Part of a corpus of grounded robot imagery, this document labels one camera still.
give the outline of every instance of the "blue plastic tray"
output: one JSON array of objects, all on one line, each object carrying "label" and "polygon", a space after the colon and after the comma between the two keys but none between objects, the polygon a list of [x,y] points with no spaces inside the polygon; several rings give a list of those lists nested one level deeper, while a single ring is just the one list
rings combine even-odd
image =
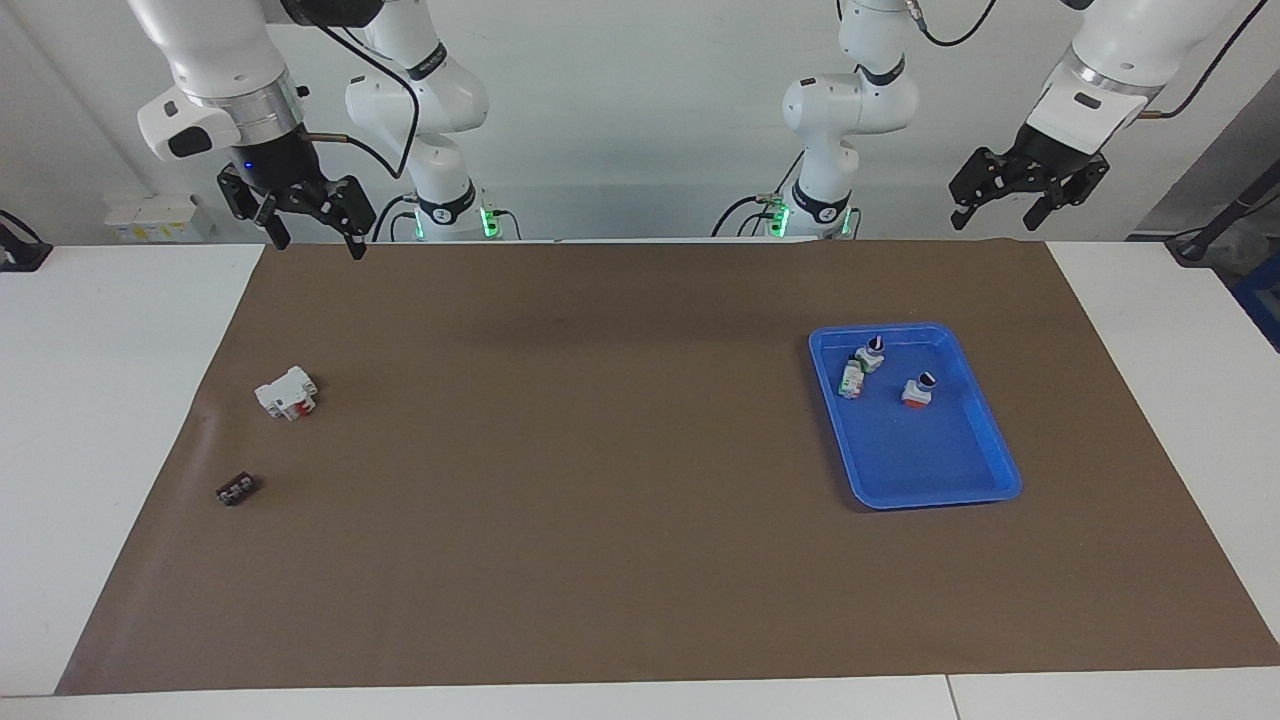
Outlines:
[{"label": "blue plastic tray", "polygon": [[[884,364],[863,396],[840,397],[849,356],[884,336]],[[823,328],[809,338],[822,395],[854,495],[877,510],[1012,500],[1023,482],[955,333],[934,323]],[[906,380],[928,370],[933,402],[901,401]]]}]

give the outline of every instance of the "white plastic toy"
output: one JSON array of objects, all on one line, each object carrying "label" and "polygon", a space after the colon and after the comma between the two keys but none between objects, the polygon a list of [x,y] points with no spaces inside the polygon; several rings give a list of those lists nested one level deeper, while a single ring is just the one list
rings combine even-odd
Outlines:
[{"label": "white plastic toy", "polygon": [[289,368],[289,372],[274,383],[253,391],[253,395],[257,396],[262,410],[273,418],[285,418],[291,423],[306,418],[316,409],[316,384],[311,382],[311,375],[297,365]]},{"label": "white plastic toy", "polygon": [[876,336],[867,341],[867,345],[858,348],[854,354],[854,359],[861,365],[863,373],[868,375],[879,370],[879,366],[884,364],[884,338],[882,336]]},{"label": "white plastic toy", "polygon": [[858,357],[850,357],[845,365],[845,374],[840,378],[840,397],[858,400],[863,395],[863,383],[865,380],[867,374],[863,373]]},{"label": "white plastic toy", "polygon": [[929,373],[920,373],[920,377],[914,380],[906,380],[906,388],[902,389],[902,402],[908,407],[920,409],[933,402],[933,388],[938,386],[938,380]]}]

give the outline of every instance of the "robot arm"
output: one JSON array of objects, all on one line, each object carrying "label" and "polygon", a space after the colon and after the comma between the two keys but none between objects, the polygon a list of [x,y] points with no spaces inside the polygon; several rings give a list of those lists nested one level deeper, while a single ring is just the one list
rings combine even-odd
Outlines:
[{"label": "robot arm", "polygon": [[906,3],[842,1],[840,44],[854,72],[801,79],[783,100],[787,126],[805,143],[800,178],[786,196],[788,236],[835,234],[849,213],[858,173],[858,151],[846,136],[902,129],[919,105],[919,90],[905,72],[911,27]]},{"label": "robot arm", "polygon": [[[380,0],[343,3],[291,13],[367,23]],[[238,219],[252,219],[284,249],[289,232],[279,213],[315,218],[338,231],[352,256],[364,255],[361,236],[374,210],[360,181],[330,181],[302,123],[300,88],[266,36],[259,0],[129,0],[138,22],[164,53],[175,87],[138,111],[142,135],[163,160],[210,150],[230,151],[218,183]]]},{"label": "robot arm", "polygon": [[1064,0],[1084,27],[1044,83],[1012,147],[979,147],[951,181],[963,229],[978,208],[1042,193],[1023,218],[1037,229],[1055,210],[1088,200],[1110,170],[1102,147],[1132,124],[1236,0]]},{"label": "robot arm", "polygon": [[[444,137],[485,122],[484,85],[449,56],[424,0],[387,0],[365,33],[374,51],[403,69],[421,108],[407,164],[421,234],[428,241],[495,237],[499,227],[485,191],[471,179],[458,146]],[[403,147],[413,123],[403,87],[378,77],[347,86],[347,113],[388,147]]]}]

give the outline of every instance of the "brown cloth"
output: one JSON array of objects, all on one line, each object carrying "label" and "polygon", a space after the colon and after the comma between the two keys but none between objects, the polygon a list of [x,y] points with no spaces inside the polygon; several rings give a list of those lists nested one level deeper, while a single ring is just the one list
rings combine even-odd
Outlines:
[{"label": "brown cloth", "polygon": [[[854,500],[808,334],[920,320],[1018,500]],[[271,419],[294,364],[319,406]],[[303,246],[253,273],[58,692],[1277,664],[1042,245]]]}]

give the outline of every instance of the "table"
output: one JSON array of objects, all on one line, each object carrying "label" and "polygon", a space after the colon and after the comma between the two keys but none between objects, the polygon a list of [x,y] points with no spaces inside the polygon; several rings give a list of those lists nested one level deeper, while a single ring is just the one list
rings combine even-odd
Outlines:
[{"label": "table", "polygon": [[[0,283],[0,693],[52,691],[262,250],[59,249]],[[1280,359],[1207,270],[1158,245],[1055,258],[1244,585],[1280,632]],[[49,319],[56,318],[56,328]],[[147,388],[140,393],[138,388]],[[114,405],[99,407],[104,400]],[[68,451],[68,443],[74,443]],[[8,717],[1274,716],[1280,669],[0,700]]]}]

